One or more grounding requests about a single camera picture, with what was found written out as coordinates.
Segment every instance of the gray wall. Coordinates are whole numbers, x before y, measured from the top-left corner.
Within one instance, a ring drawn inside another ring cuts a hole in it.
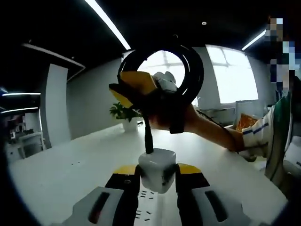
[[[33,129],[33,132],[40,132],[39,112],[25,113],[26,129]]]
[[[219,109],[221,105],[213,66],[205,47],[194,48],[204,65],[204,83],[198,97],[201,109]],[[251,57],[250,64],[258,89],[258,97],[266,104],[274,103],[274,84],[269,81],[267,66]],[[109,114],[110,106],[117,100],[109,91],[108,85],[116,83],[116,75],[121,59],[116,59],[94,68],[67,84],[67,110],[72,139],[113,126],[118,122]],[[220,121],[231,121],[234,111],[223,111]]]
[[[67,83],[67,110],[71,138],[116,125],[109,108],[117,100],[109,91],[117,83],[121,59],[96,67]]]
[[[204,82],[202,89],[198,95],[199,107],[201,109],[219,109],[222,107],[231,107],[232,105],[221,105],[216,78],[214,75],[213,66],[205,47],[194,48],[202,58],[204,65]],[[268,66],[263,62],[248,57],[258,92],[258,99],[264,101],[266,104],[274,104],[275,97],[275,84],[270,82],[270,73]]]
[[[67,68],[50,64],[45,108],[48,135],[52,147],[71,140],[66,106],[67,73]]]
[[[270,71],[266,64],[248,57],[258,92],[258,99],[264,101],[267,105],[274,104],[276,101],[276,84],[270,82]]]
[[[41,74],[43,78],[41,79],[39,88],[36,90],[36,92],[41,93],[40,96],[41,124],[43,130],[44,144],[47,149],[51,148],[51,143],[48,134],[47,120],[46,120],[46,85],[47,85],[48,72],[49,72],[49,66],[45,68],[44,72]]]

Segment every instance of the white cube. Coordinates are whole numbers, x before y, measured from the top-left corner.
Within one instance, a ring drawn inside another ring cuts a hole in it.
[[[175,153],[154,148],[153,153],[140,155],[138,162],[143,186],[160,194],[167,192],[174,181]]]

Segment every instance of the white pillar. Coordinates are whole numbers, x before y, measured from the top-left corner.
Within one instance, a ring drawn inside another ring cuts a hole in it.
[[[52,147],[71,140],[66,106],[67,73],[67,68],[50,64],[45,93],[45,113]]]

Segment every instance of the window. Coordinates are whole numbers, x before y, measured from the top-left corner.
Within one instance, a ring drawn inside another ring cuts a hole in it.
[[[140,67],[139,71],[148,72],[150,75],[154,75],[157,72],[165,73],[169,71],[175,78],[175,84],[180,87],[185,76],[185,68],[182,61],[175,54],[168,51],[158,51],[145,60]],[[192,104],[198,106],[198,100],[193,100]]]
[[[244,53],[218,46],[206,46],[212,61],[221,104],[258,99],[250,63]]]

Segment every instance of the potted plant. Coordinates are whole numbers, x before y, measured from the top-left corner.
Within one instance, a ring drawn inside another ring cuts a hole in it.
[[[137,130],[137,120],[135,117],[141,117],[139,113],[124,107],[118,102],[110,108],[110,114],[116,119],[122,120],[125,132]]]

